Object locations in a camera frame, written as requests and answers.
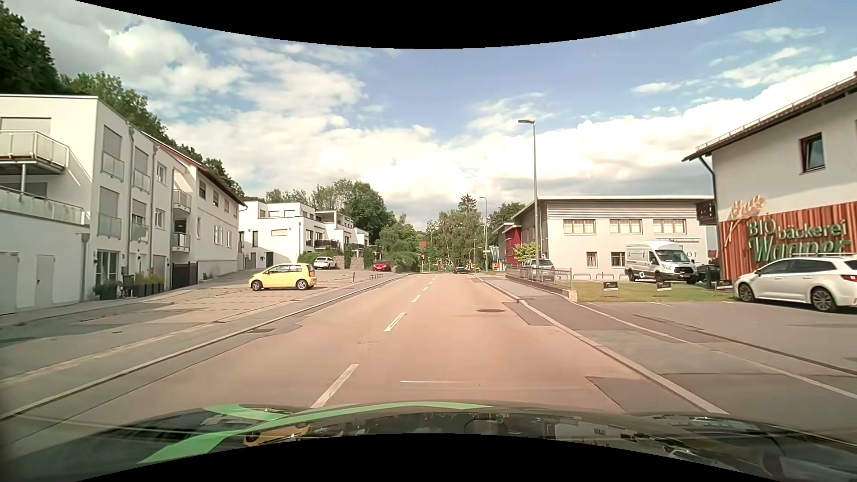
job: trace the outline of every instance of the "balcony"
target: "balcony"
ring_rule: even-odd
[[[99,236],[122,239],[122,220],[99,213]]]
[[[313,243],[313,247],[316,249],[326,248],[328,246],[335,250],[338,250],[340,247],[340,242],[336,239],[316,239]]]
[[[0,210],[80,226],[87,223],[87,213],[83,208],[3,186],[0,186]]]
[[[152,178],[150,178],[145,172],[140,172],[136,169],[134,169],[134,176],[131,183],[134,187],[146,192],[150,192],[150,189],[152,188]]]
[[[149,242],[149,226],[140,223],[131,223],[131,241],[139,241],[141,243]]]
[[[190,239],[183,232],[173,232],[170,237],[170,247],[173,251],[182,253],[190,252]]]
[[[0,175],[59,174],[74,155],[69,146],[35,130],[0,130]]]
[[[190,213],[190,194],[183,190],[172,190],[172,208]]]

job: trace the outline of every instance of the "lawn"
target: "lawn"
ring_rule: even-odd
[[[619,281],[619,290],[605,292],[603,285],[592,281],[575,281],[578,301],[723,301],[732,299],[732,290],[707,290],[687,283],[673,283],[673,289],[659,292],[655,283]]]

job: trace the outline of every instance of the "car wheel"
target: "car wheel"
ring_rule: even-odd
[[[756,296],[752,294],[752,288],[747,283],[738,285],[738,298],[745,303],[756,301]]]
[[[836,311],[836,301],[833,299],[833,295],[824,288],[815,288],[812,290],[810,299],[812,300],[812,307],[818,311],[823,311],[824,313],[833,313]]]

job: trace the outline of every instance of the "roof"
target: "roof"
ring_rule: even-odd
[[[847,79],[842,79],[841,81],[825,87],[816,93],[811,93],[803,99],[796,100],[795,102],[781,107],[770,114],[762,116],[750,123],[740,126],[738,129],[731,130],[716,139],[712,139],[705,144],[698,146],[693,154],[686,156],[681,161],[684,162],[711,155],[711,153],[719,148],[724,148],[729,144],[733,144],[741,139],[746,139],[747,137],[757,134],[765,129],[798,117],[800,114],[854,93],[857,93],[857,72],[854,72],[854,74]]]
[[[714,199],[709,195],[673,195],[673,196],[540,196],[539,201],[707,201]],[[527,203],[520,211],[512,216],[512,219],[520,216],[524,211],[531,208],[533,201]]]
[[[202,172],[203,176],[208,178],[208,180],[211,181],[213,184],[217,185],[217,187],[219,187],[220,190],[222,190],[224,193],[226,193],[227,196],[231,197],[233,201],[237,202],[239,206],[247,207],[247,204],[245,204],[244,201],[242,201],[241,198],[238,197],[237,194],[232,192],[232,189],[229,186],[227,186],[223,181],[220,180],[220,177],[217,175],[217,173],[215,173],[211,169],[203,166],[199,162],[192,160],[190,157],[180,153],[174,147],[169,146],[169,145],[163,143],[162,141],[159,141],[158,139],[156,139],[153,136],[143,132],[142,130],[141,130],[141,132],[143,133],[144,136],[148,137],[149,139],[151,139],[154,142],[157,142],[158,145],[161,146],[162,148],[164,148],[164,149],[170,151],[171,153],[181,157],[183,160],[189,162],[192,166],[196,167],[196,169],[199,170],[199,172]]]

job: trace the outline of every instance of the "bio bäckerei wagner sign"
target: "bio bäckerei wagner sign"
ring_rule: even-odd
[[[750,241],[747,249],[753,251],[756,262],[772,262],[797,253],[841,253],[843,246],[851,244],[845,220],[839,224],[812,226],[777,226],[773,219],[747,221]],[[817,238],[837,237],[822,241]]]

